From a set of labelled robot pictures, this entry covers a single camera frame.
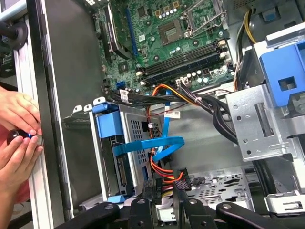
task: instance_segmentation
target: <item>fingernail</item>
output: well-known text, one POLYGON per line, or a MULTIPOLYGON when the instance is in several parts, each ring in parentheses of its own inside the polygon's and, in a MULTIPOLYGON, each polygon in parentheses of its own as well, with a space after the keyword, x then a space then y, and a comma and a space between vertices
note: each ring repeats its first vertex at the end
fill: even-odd
POLYGON ((43 147, 42 147, 42 146, 40 146, 40 147, 37 148, 37 152, 41 152, 42 150, 43 150, 43 147))
POLYGON ((18 137, 15 138, 15 141, 16 142, 23 142, 23 137, 18 136, 18 137))
POLYGON ((28 137, 26 137, 26 138, 23 139, 23 142, 24 142, 25 144, 28 144, 28 143, 30 142, 30 139, 29 139, 28 137))
POLYGON ((30 130, 29 132, 30 135, 36 135, 36 133, 37 133, 36 130, 30 130))
POLYGON ((38 142, 38 137, 34 136, 31 138, 32 142, 37 143, 38 142))

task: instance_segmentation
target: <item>motherboard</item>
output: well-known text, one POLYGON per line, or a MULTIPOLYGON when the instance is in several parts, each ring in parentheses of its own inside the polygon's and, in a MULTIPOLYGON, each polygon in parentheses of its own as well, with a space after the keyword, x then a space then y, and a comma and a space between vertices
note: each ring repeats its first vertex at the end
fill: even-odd
POLYGON ((109 0, 94 18, 104 87, 150 94, 183 83, 195 91, 234 77, 226 12, 212 0, 109 0))

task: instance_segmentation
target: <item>cable tie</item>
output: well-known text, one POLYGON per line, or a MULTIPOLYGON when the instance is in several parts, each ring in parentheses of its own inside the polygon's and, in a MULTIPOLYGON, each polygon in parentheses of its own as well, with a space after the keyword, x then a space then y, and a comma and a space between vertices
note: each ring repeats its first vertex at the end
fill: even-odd
POLYGON ((197 98, 195 98, 195 103, 197 103, 198 100, 201 101, 201 100, 202 100, 202 97, 197 97, 197 98))

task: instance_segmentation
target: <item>sticker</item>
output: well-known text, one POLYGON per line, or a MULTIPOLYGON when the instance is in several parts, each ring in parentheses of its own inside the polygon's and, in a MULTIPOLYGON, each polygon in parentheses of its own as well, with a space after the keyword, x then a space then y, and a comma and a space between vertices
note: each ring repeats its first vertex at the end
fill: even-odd
POLYGON ((121 100, 123 103, 129 103, 128 101, 128 91, 126 90, 120 90, 121 100))
POLYGON ((167 112, 164 113, 164 117, 165 118, 180 119, 181 118, 181 113, 180 113, 180 111, 167 111, 167 112))
POLYGON ((142 41, 144 41, 144 40, 146 40, 145 34, 139 36, 139 42, 142 42, 142 41))

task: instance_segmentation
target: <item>hand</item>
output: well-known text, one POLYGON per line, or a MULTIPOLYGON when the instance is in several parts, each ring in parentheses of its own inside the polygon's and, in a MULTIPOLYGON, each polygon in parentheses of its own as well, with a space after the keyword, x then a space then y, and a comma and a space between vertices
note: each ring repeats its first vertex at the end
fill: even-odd
POLYGON ((0 193, 16 194, 33 170, 43 147, 37 147, 38 137, 16 137, 9 145, 0 147, 0 193))
POLYGON ((37 103, 28 95, 0 88, 0 124, 19 128, 31 135, 42 135, 37 103))

